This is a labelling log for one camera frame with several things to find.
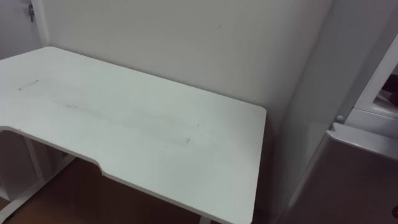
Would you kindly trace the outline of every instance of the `white wall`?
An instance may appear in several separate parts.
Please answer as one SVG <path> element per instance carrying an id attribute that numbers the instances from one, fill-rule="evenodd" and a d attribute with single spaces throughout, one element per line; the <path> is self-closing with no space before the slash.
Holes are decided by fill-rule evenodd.
<path id="1" fill-rule="evenodd" d="M 332 0 L 43 0 L 49 44 L 264 106 L 274 127 Z"/>

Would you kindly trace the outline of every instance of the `desk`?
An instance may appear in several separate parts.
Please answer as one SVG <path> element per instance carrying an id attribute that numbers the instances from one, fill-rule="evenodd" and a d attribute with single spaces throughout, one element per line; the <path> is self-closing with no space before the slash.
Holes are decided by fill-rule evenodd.
<path id="1" fill-rule="evenodd" d="M 0 61 L 0 105 L 2 129 L 208 219 L 251 223 L 260 106 L 55 47 Z"/>

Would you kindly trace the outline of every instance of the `white door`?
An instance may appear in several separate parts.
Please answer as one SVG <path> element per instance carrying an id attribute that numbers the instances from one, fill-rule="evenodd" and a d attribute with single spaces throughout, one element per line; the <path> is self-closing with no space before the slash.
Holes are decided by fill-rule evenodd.
<path id="1" fill-rule="evenodd" d="M 0 60 L 40 48 L 29 4 L 29 0 L 0 0 Z"/>

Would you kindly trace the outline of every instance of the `brown floor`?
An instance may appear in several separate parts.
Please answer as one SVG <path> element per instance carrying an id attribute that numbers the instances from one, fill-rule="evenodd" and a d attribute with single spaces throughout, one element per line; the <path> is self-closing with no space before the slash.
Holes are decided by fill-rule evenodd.
<path id="1" fill-rule="evenodd" d="M 0 209 L 3 206 L 5 201 L 0 200 Z M 102 177 L 95 165 L 75 159 L 5 223 L 198 222 L 198 215 Z"/>

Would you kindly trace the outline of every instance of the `door frame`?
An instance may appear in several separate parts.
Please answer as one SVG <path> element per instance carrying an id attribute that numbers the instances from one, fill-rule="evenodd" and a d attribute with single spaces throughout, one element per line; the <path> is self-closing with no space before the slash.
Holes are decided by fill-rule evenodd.
<path id="1" fill-rule="evenodd" d="M 47 28 L 47 21 L 45 20 L 44 5 L 42 0 L 32 0 L 32 5 L 35 11 L 35 21 L 37 31 L 39 33 L 41 47 L 49 45 L 49 30 Z"/>

